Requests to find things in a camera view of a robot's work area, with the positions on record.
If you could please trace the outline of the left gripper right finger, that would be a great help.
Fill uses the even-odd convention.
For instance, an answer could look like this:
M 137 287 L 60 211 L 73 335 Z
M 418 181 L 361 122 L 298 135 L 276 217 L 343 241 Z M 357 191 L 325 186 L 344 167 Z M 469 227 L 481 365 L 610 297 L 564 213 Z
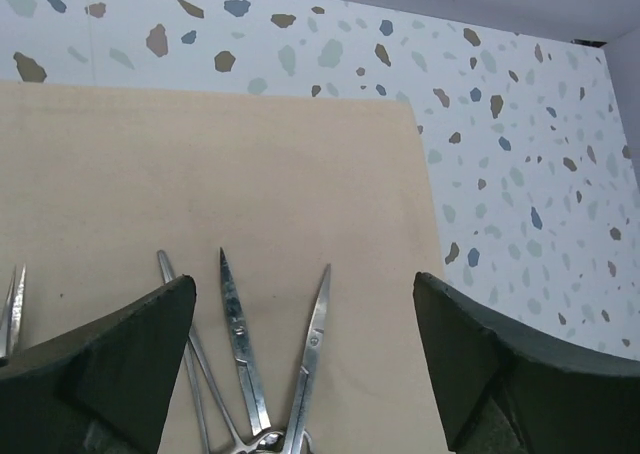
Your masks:
M 413 300 L 453 453 L 636 453 L 639 363 L 545 334 L 430 273 Z

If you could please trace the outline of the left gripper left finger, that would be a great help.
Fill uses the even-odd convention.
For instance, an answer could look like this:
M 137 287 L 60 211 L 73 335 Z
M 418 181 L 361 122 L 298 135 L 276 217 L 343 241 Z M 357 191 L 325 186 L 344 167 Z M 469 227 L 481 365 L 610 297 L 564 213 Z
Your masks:
M 183 275 L 3 360 L 2 452 L 157 452 L 195 304 Z

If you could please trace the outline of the steel tweezers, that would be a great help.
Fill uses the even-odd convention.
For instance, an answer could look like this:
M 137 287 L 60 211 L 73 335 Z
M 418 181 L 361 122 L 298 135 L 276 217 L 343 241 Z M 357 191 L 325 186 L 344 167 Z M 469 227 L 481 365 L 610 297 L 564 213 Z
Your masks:
M 1 359 L 11 357 L 18 348 L 26 292 L 27 265 L 14 268 L 1 310 Z

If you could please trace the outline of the steel forceps with rings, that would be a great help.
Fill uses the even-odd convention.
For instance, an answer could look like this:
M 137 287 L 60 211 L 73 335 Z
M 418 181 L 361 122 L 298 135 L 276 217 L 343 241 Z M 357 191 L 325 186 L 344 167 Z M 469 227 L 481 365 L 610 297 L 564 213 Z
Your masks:
M 217 407 L 221 411 L 223 421 L 231 435 L 231 444 L 224 450 L 218 450 L 218 453 L 257 453 L 260 450 L 263 452 L 274 452 L 281 438 L 279 431 L 274 431 L 272 428 L 260 428 L 258 432 L 248 440 L 244 440 L 241 437 L 216 385 L 195 323 L 192 323 L 190 326 L 183 359 L 194 402 L 201 452 L 214 453 L 205 416 L 204 394 L 200 386 L 201 377 L 204 377 L 206 387 L 209 389 Z

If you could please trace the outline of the steel surgical scissors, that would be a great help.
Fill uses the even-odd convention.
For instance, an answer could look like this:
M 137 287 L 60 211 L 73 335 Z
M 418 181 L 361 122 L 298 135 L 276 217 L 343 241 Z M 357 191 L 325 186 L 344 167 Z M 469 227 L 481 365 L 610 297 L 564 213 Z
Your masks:
M 330 284 L 331 265 L 327 264 L 323 272 L 314 310 L 310 318 L 290 415 L 279 453 L 295 454 L 302 451 L 320 351 L 324 341 Z

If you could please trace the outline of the beige surgical drape cloth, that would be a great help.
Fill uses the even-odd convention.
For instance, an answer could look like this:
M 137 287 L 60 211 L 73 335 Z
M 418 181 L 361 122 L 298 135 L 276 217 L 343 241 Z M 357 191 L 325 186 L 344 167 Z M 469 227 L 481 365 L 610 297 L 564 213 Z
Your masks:
M 251 432 L 220 293 L 226 258 L 276 426 L 331 276 L 308 428 L 319 453 L 443 453 L 413 282 L 444 272 L 409 105 L 3 82 L 1 278 L 25 270 L 23 347 L 160 286 L 194 321 Z

